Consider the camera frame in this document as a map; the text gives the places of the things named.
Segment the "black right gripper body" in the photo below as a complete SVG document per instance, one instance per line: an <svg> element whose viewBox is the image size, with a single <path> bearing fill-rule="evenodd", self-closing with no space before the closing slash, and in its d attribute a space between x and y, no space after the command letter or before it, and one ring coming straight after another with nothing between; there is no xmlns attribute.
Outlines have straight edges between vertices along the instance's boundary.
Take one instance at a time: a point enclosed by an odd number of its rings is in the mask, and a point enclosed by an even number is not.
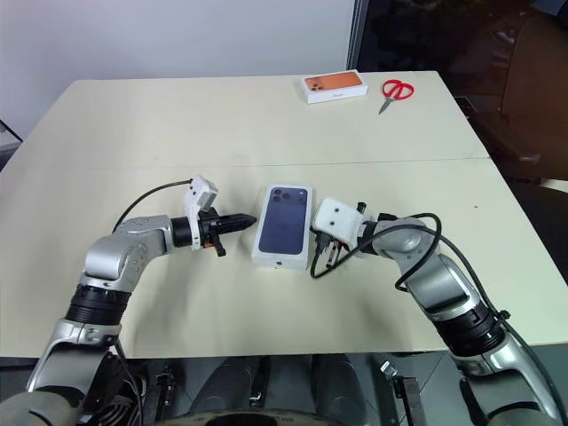
<svg viewBox="0 0 568 426"><path fill-rule="evenodd" d="M339 262L342 252L349 246L327 233L317 233L317 258L325 261L325 268L332 269Z"/></svg>

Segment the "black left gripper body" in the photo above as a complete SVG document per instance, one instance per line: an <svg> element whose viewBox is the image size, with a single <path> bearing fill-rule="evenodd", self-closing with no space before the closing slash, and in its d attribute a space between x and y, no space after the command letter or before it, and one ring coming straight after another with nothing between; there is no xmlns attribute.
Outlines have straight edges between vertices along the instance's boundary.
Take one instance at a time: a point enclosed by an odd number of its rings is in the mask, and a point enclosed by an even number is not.
<svg viewBox="0 0 568 426"><path fill-rule="evenodd" d="M198 214L200 241L203 249L214 249L218 257L226 255L226 250L220 240L217 222L220 219L215 208L201 210Z"/></svg>

